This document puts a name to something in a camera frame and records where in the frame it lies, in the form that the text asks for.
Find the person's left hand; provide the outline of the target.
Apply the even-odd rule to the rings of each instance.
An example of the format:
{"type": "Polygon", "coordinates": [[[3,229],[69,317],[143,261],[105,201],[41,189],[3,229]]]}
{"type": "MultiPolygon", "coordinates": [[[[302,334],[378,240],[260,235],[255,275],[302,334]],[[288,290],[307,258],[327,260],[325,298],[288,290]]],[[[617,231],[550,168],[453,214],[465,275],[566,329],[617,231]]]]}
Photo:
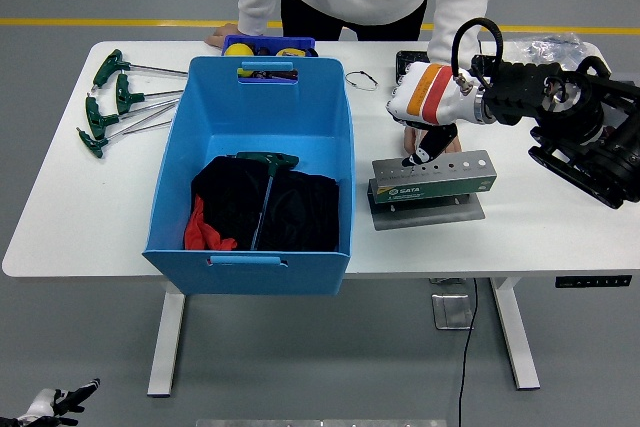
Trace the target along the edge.
{"type": "Polygon", "coordinates": [[[404,150],[408,155],[416,152],[426,132],[412,127],[404,128],[404,150]]]}

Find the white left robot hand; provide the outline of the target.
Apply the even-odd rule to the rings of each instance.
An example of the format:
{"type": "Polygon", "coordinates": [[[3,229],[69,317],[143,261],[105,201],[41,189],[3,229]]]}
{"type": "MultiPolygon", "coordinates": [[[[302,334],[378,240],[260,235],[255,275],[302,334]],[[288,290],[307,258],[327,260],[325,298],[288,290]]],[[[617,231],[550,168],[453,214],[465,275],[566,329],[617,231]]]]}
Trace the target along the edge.
{"type": "Polygon", "coordinates": [[[19,426],[77,426],[76,419],[68,413],[80,414],[82,405],[99,387],[101,381],[94,378],[76,390],[45,388],[33,399],[27,411],[17,418],[19,426]]]}

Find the person's right hand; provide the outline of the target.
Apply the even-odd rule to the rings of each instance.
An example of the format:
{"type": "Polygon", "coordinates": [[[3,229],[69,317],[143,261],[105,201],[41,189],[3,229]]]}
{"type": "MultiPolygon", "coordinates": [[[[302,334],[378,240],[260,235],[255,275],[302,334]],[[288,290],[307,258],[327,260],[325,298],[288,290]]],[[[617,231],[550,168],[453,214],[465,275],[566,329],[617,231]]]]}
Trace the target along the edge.
{"type": "Polygon", "coordinates": [[[217,27],[212,34],[204,39],[204,42],[209,46],[222,48],[226,38],[234,35],[241,35],[238,26],[235,23],[226,23],[217,27]]]}

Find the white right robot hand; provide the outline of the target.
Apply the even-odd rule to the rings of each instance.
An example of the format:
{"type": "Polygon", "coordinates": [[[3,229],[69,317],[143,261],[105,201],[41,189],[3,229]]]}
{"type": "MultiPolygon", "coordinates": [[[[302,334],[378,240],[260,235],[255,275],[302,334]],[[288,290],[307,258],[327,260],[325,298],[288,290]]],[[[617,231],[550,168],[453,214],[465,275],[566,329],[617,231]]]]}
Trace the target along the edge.
{"type": "Polygon", "coordinates": [[[386,104],[393,119],[414,134],[405,167],[429,163],[441,155],[458,134],[456,122],[478,123],[478,85],[463,94],[452,68],[437,63],[412,63],[386,104]]]}

